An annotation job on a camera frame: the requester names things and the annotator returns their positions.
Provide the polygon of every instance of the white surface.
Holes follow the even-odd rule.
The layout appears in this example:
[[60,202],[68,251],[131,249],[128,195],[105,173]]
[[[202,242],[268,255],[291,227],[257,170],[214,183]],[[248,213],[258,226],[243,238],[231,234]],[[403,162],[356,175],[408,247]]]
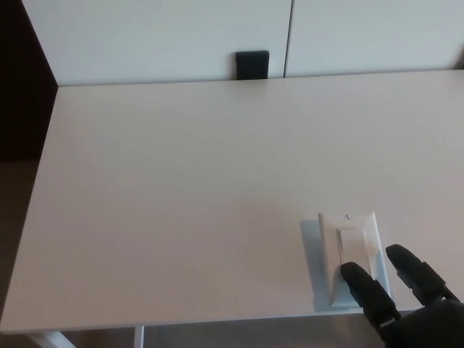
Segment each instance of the white surface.
[[24,0],[60,86],[227,80],[235,51],[282,77],[291,0]]
[[450,69],[462,0],[295,0],[287,76]]
[[321,314],[318,212],[376,212],[464,297],[463,96],[463,72],[60,88],[0,328]]
[[76,348],[61,332],[33,333],[29,337],[41,348]]
[[390,294],[375,214],[318,214],[318,219],[331,306],[359,308],[340,273],[346,262],[356,262]]

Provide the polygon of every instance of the table leg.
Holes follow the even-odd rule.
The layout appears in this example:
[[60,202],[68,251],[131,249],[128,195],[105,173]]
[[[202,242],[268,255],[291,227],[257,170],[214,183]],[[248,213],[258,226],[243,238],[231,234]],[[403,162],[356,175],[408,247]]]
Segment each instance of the table leg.
[[136,327],[136,335],[133,340],[133,348],[144,348],[145,326]]
[[32,333],[29,337],[41,348],[76,348],[75,345],[59,331]]

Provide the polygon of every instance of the light switch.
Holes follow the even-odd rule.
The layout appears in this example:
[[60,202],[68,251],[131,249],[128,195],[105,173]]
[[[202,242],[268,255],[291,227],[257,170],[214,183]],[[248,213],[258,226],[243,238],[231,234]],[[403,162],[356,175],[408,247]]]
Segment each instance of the light switch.
[[390,294],[376,216],[373,213],[319,214],[319,223],[330,306],[337,309],[359,308],[340,274],[340,266],[350,261],[364,268]]
[[371,274],[368,252],[365,247],[365,231],[360,228],[337,228],[340,263],[356,262]]

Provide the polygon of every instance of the floor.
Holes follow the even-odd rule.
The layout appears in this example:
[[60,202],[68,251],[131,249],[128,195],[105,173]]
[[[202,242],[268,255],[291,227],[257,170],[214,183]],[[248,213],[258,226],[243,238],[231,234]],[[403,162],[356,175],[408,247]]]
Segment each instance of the floor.
[[[15,263],[38,164],[0,163],[0,313]],[[133,329],[66,332],[77,348],[129,348]],[[146,328],[145,348],[383,347],[361,315],[197,323]],[[23,335],[0,335],[0,348],[35,348]]]

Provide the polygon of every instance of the cabinet door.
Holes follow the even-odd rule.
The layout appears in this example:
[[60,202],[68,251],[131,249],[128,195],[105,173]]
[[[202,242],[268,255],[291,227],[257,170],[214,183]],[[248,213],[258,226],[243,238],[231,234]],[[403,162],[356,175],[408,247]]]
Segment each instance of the cabinet door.
[[287,76],[450,69],[462,0],[295,0]]
[[40,157],[57,82],[20,0],[0,1],[0,161]]
[[24,0],[58,84],[233,78],[235,51],[285,62],[291,0]]

